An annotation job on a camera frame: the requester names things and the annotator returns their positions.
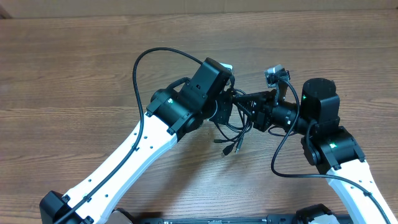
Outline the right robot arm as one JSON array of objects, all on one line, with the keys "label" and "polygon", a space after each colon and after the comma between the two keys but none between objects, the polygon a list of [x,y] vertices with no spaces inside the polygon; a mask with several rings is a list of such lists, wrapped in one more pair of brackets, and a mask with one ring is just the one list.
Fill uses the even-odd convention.
[{"label": "right robot arm", "polygon": [[301,134],[304,155],[318,171],[283,174],[276,171],[273,158],[272,172],[292,179],[325,179],[354,223],[397,223],[374,182],[363,150],[340,125],[335,83],[324,78],[309,79],[301,95],[283,78],[272,78],[271,87],[272,91],[235,96],[232,102],[249,115],[259,131],[274,125],[287,134]]}]

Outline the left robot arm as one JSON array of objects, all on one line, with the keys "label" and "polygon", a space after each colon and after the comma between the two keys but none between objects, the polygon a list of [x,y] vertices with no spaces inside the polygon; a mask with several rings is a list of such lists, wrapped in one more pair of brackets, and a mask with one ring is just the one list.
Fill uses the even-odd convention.
[{"label": "left robot arm", "polygon": [[144,171],[189,132],[209,119],[225,124],[231,105],[225,86],[231,65],[206,58],[192,78],[154,93],[127,139],[85,180],[65,194],[50,191],[40,201],[43,223],[106,223]]}]

